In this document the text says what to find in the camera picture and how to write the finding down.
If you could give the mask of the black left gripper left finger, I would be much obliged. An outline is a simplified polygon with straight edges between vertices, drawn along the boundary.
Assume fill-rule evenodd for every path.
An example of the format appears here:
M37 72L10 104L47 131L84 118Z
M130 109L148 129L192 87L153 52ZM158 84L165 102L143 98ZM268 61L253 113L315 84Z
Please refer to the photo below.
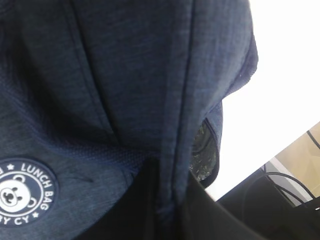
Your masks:
M115 205L76 240L161 240L160 163L147 159Z

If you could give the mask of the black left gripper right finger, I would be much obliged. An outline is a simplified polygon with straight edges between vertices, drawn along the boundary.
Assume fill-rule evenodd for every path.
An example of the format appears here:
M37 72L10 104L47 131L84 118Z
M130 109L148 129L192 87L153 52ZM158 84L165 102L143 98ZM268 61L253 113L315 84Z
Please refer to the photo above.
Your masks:
M300 204L271 180L273 172L254 172L218 201L190 175L181 209L181 240L318 240L320 199Z

